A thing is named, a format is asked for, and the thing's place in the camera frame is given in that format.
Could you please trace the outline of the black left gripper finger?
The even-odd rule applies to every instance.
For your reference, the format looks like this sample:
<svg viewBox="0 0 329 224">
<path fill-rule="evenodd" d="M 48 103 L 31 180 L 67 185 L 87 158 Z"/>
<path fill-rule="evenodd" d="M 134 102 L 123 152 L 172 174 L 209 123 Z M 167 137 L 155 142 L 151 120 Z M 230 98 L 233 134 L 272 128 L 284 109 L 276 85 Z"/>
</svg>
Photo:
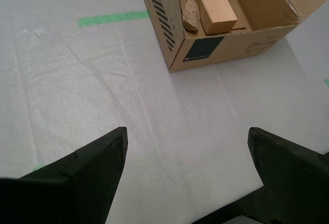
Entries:
<svg viewBox="0 0 329 224">
<path fill-rule="evenodd" d="M 118 127 L 21 178 L 1 178 L 1 223 L 105 223 L 127 146 Z"/>
<path fill-rule="evenodd" d="M 258 127 L 248 147 L 281 223 L 328 223 L 328 156 Z"/>
</svg>

